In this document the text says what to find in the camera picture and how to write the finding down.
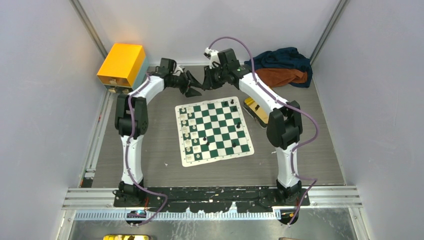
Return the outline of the aluminium wall rail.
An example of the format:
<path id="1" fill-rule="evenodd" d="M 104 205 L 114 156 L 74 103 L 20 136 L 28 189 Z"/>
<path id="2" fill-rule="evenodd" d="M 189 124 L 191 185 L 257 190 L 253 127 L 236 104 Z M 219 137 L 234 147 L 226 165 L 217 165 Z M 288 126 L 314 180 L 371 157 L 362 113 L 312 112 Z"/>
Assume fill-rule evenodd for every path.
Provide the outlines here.
<path id="1" fill-rule="evenodd" d="M 334 9 L 334 11 L 332 12 L 330 19 L 328 21 L 328 23 L 325 26 L 325 29 L 323 31 L 323 33 L 321 34 L 314 50 L 312 51 L 312 54 L 310 56 L 310 64 L 313 65 L 314 62 L 317 60 L 322 48 L 324 47 L 328 37 L 330 36 L 330 34 L 332 33 L 334 27 L 336 26 L 336 24 L 338 23 L 340 17 L 342 16 L 345 8 L 347 7 L 347 5 L 349 4 L 349 0 L 339 0 L 337 2 L 337 5 Z"/>
<path id="2" fill-rule="evenodd" d="M 78 15 L 79 19 L 81 20 L 83 26 L 88 32 L 88 35 L 94 42 L 96 48 L 100 52 L 101 56 L 105 59 L 108 55 L 108 52 L 105 48 L 105 45 L 103 44 L 100 36 L 98 35 L 98 32 L 95 29 L 95 26 L 93 25 L 92 21 L 90 20 L 87 12 L 85 11 L 83 5 L 79 0 L 69 0 L 72 7 L 74 8 L 76 14 Z"/>

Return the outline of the dark blue cloth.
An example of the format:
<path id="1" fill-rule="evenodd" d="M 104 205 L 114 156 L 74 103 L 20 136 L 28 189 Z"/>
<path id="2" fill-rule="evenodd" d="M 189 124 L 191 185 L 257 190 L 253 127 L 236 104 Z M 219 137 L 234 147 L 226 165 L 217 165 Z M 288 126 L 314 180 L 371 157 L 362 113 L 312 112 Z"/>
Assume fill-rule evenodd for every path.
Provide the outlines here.
<path id="1" fill-rule="evenodd" d="M 307 82 L 291 83 L 297 88 L 309 88 L 312 81 L 313 70 L 311 61 L 298 52 L 295 47 L 285 47 L 274 51 L 265 51 L 253 58 L 254 71 L 264 68 L 277 68 L 277 69 L 296 69 L 306 72 L 308 75 Z"/>

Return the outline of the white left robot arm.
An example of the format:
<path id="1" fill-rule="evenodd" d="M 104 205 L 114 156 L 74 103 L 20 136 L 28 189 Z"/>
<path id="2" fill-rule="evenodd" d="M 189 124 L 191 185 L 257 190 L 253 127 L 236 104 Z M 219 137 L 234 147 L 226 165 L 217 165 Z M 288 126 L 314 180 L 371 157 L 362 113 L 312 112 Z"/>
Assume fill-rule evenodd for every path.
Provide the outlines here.
<path id="1" fill-rule="evenodd" d="M 115 195 L 115 206 L 141 206 L 146 200 L 142 172 L 143 138 L 148 130 L 148 104 L 165 88 L 179 89 L 187 98 L 201 96 L 201 83 L 175 60 L 162 58 L 143 83 L 128 94 L 119 94 L 114 126 L 123 149 L 123 173 Z"/>

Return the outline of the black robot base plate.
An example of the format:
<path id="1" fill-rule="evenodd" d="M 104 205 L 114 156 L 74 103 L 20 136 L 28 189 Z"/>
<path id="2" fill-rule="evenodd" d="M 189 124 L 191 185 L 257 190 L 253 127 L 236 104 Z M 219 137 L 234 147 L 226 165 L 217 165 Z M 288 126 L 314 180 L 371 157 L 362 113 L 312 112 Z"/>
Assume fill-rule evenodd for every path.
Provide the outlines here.
<path id="1" fill-rule="evenodd" d="M 284 198 L 275 186 L 204 186 L 151 187 L 146 193 L 137 187 L 132 190 L 113 190 L 114 207 L 142 208 L 162 213 L 226 213 L 232 205 L 237 213 L 266 213 L 273 207 L 308 206 L 305 189 L 295 196 Z"/>

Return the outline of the orange brown cloth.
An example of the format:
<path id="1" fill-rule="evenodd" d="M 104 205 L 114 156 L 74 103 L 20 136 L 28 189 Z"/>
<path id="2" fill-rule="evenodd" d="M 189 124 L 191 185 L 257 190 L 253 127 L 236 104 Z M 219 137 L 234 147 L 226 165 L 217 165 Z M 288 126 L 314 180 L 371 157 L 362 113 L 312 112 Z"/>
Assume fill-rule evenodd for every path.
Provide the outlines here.
<path id="1" fill-rule="evenodd" d="M 261 68 L 256 70 L 255 73 L 271 88 L 288 84 L 305 84 L 308 80 L 308 74 L 297 69 Z"/>

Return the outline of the gold metal tin tray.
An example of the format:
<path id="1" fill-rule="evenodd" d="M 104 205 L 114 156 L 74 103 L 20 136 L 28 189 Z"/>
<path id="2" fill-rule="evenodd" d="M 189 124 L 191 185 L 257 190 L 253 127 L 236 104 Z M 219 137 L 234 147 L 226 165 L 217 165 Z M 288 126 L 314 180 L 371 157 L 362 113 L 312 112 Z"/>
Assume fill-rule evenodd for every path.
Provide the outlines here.
<path id="1" fill-rule="evenodd" d="M 243 101 L 243 108 L 246 112 L 263 128 L 266 129 L 269 121 L 269 114 L 264 111 L 251 97 Z"/>

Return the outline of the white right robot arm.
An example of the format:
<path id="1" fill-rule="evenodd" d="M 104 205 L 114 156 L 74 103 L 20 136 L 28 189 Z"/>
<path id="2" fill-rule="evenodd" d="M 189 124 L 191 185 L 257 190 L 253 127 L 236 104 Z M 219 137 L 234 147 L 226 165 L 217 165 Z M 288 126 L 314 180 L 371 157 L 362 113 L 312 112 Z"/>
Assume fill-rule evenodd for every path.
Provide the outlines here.
<path id="1" fill-rule="evenodd" d="M 303 132 L 302 117 L 293 110 L 299 105 L 278 96 L 248 65 L 240 65 L 233 49 L 218 51 L 207 47 L 204 55 L 209 59 L 209 65 L 204 67 L 204 90 L 231 84 L 251 97 L 268 115 L 266 136 L 277 154 L 277 198 L 281 204 L 291 205 L 302 188 L 300 178 L 294 173 L 297 164 L 291 160 L 296 157 L 294 148 Z"/>

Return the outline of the green white chess mat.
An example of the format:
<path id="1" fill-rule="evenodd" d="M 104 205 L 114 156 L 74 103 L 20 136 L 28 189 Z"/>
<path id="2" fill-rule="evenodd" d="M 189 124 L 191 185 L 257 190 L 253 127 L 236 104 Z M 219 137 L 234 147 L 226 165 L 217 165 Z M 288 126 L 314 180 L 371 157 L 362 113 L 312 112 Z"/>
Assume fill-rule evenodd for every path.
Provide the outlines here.
<path id="1" fill-rule="evenodd" d="M 239 98 L 177 105 L 174 108 L 183 167 L 251 156 L 254 146 Z"/>

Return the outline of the yellow teal drawer box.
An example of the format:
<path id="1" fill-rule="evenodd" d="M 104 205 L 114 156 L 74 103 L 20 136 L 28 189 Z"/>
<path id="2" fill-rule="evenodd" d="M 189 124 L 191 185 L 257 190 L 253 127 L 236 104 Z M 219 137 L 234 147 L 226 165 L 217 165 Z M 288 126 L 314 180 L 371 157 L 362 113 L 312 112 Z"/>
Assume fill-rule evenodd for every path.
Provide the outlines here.
<path id="1" fill-rule="evenodd" d="M 149 66 L 143 45 L 114 43 L 97 77 L 108 92 L 128 94 L 142 85 Z"/>

